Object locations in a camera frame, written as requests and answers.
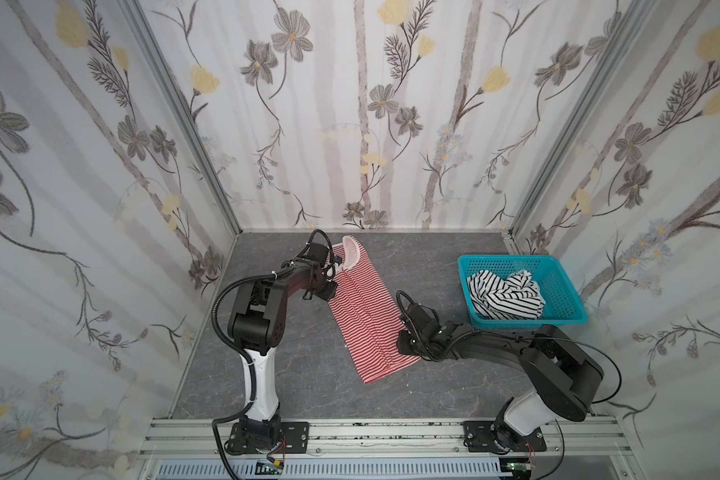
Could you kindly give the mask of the red white striped tank top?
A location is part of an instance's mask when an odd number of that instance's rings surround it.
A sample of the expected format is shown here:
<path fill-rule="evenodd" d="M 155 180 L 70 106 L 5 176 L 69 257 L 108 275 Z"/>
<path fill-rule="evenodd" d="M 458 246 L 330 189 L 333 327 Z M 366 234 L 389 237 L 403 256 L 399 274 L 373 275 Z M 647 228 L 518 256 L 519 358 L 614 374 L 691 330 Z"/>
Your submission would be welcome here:
<path fill-rule="evenodd" d="M 400 310 L 364 246 L 346 235 L 334 252 L 343 262 L 334 277 L 337 291 L 329 307 L 362 381 L 370 384 L 419 362 L 417 356 L 398 352 Z"/>

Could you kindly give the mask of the black white striped tank top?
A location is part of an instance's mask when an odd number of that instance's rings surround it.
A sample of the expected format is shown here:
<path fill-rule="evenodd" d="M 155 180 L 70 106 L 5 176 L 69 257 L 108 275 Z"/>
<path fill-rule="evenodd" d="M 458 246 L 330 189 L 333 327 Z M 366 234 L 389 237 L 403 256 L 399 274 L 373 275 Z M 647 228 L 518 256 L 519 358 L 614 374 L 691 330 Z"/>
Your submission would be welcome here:
<path fill-rule="evenodd" d="M 507 279 L 482 270 L 469 276 L 466 285 L 475 312 L 491 320 L 538 320 L 546 306 L 540 286 L 526 270 Z"/>

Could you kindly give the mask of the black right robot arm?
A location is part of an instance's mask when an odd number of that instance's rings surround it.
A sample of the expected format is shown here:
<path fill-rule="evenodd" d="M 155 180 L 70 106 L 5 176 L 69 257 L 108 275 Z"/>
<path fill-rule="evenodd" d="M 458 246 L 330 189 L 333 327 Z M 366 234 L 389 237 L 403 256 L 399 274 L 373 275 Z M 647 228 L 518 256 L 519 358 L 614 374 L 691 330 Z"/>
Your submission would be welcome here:
<path fill-rule="evenodd" d="M 531 390 L 508 400 L 494 420 L 464 423 L 469 451 L 543 451 L 542 426 L 560 419 L 586 419 L 604 371 L 559 328 L 543 325 L 500 332 L 442 323 L 434 310 L 418 303 L 402 306 L 400 312 L 400 354 L 431 362 L 468 359 L 501 364 L 523 371 L 531 382 Z"/>

